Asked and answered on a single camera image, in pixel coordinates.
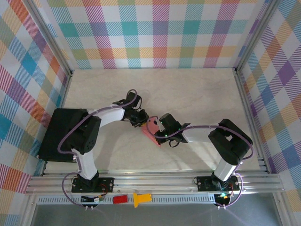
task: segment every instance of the purple cable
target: purple cable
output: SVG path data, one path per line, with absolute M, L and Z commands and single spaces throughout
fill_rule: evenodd
M 73 203 L 74 205 L 77 205 L 77 206 L 81 206 L 81 207 L 83 207 L 82 205 L 80 205 L 80 204 L 78 204 L 78 203 L 76 203 L 76 202 L 74 202 L 68 195 L 67 195 L 67 193 L 66 193 L 66 191 L 65 191 L 65 189 L 64 189 L 64 182 L 65 182 L 65 180 L 66 180 L 66 178 L 68 177 L 68 176 L 70 176 L 70 175 L 77 175 L 77 174 L 79 174 L 79 173 L 81 173 L 81 171 L 82 171 L 82 168 L 81 168 L 81 163 L 80 163 L 80 160 L 79 160 L 79 157 L 78 157 L 78 155 L 76 154 L 76 153 L 74 153 L 74 152 L 69 152 L 69 151 L 62 151 L 61 150 L 61 147 L 62 147 L 62 144 L 65 142 L 65 140 L 82 124 L 82 123 L 84 123 L 84 121 L 86 121 L 89 117 L 91 117 L 92 115 L 95 115 L 95 114 L 97 114 L 97 113 L 99 113 L 99 112 L 102 112 L 102 111 L 105 111 L 105 110 L 110 110 L 110 109 L 114 109 L 114 108 L 122 108 L 122 107 L 125 107 L 125 106 L 128 106 L 128 105 L 130 105 L 131 103 L 133 103 L 135 100 L 136 100 L 136 98 L 137 98 L 137 91 L 135 90 L 135 89 L 130 89 L 127 93 L 129 93 L 129 92 L 131 92 L 131 91 L 134 91 L 135 92 L 135 97 L 134 97 L 134 99 L 133 100 L 131 100 L 130 102 L 128 102 L 127 104 L 124 104 L 124 105 L 118 105 L 118 106 L 110 106 L 110 107 L 104 107 L 104 108 L 101 108 L 101 109 L 98 109 L 98 110 L 96 110 L 96 111 L 94 111 L 94 112 L 92 112 L 91 114 L 89 114 L 89 115 L 87 115 L 85 118 L 83 118 L 73 129 L 71 129 L 63 138 L 62 138 L 62 140 L 61 140 L 61 142 L 59 143 L 59 145 L 58 145 L 58 147 L 57 147 L 57 150 L 58 150 L 58 152 L 59 153 L 61 153 L 61 154 L 73 154 L 75 157 L 76 157 L 76 160 L 77 160 L 77 163 L 78 163 L 78 165 L 79 165 L 79 171 L 78 172 L 72 172 L 72 173 L 68 173 L 64 178 L 63 178 L 63 180 L 62 180 L 62 190 L 63 190 L 63 193 L 64 193 L 64 195 L 66 196 L 66 198 L 71 202 L 71 203 Z
M 228 132 L 230 132 L 230 133 L 233 133 L 234 135 L 238 136 L 240 139 L 242 139 L 243 141 L 245 141 L 247 145 L 249 145 L 249 147 L 250 147 L 250 149 L 251 149 L 252 152 L 251 152 L 251 154 L 250 154 L 249 156 L 243 158 L 242 161 L 243 161 L 243 160 L 250 159 L 250 158 L 252 158 L 253 155 L 254 155 L 255 150 L 254 150 L 253 146 L 250 144 L 250 142 L 249 142 L 247 139 L 245 139 L 242 135 L 240 135 L 239 133 L 237 133 L 237 132 L 235 132 L 235 131 L 233 131 L 233 130 L 227 128 L 227 127 L 223 127 L 223 126 L 207 126 L 207 125 L 205 125 L 205 126 L 189 126 L 189 127 L 180 129 L 180 130 L 176 131 L 175 133 L 173 133 L 173 134 L 171 134 L 171 135 L 168 135 L 168 136 L 166 136 L 166 137 L 160 137 L 160 136 L 156 136 L 155 134 L 153 134 L 153 133 L 150 131 L 150 129 L 149 129 L 148 123 L 149 123 L 150 120 L 153 119 L 153 118 L 158 119 L 157 116 L 152 116 L 152 117 L 150 117 L 150 118 L 147 120 L 147 122 L 146 122 L 146 129 L 147 129 L 147 131 L 149 132 L 149 134 L 151 134 L 151 135 L 152 135 L 153 137 L 155 137 L 155 138 L 158 138 L 158 139 L 169 138 L 169 137 L 172 137 L 172 136 L 174 136 L 174 135 L 176 135 L 176 134 L 178 134 L 178 133 L 180 133 L 180 132 L 182 132 L 182 131 L 184 131 L 184 130 L 188 130 L 188 129 L 208 129 L 208 128 L 210 129 L 210 128 L 220 128 L 220 129 L 226 130 L 226 131 L 228 131 Z M 242 190 L 243 190 L 243 186 L 244 186 L 244 182 L 243 182 L 243 179 L 242 179 L 241 175 L 240 175 L 239 173 L 236 173 L 235 171 L 238 169 L 238 167 L 240 166 L 240 164 L 242 163 L 242 161 L 241 161 L 241 162 L 236 166 L 236 168 L 233 170 L 233 172 L 234 172 L 235 174 L 237 174 L 237 175 L 240 177 L 240 180 L 241 180 L 241 188 L 240 188 L 238 197 L 237 197 L 232 203 L 230 203 L 230 204 L 228 204 L 228 205 L 226 205 L 226 206 L 231 206 L 231 205 L 233 205 L 234 203 L 237 202 L 237 200 L 238 200 L 239 197 L 241 196 L 241 193 L 242 193 Z

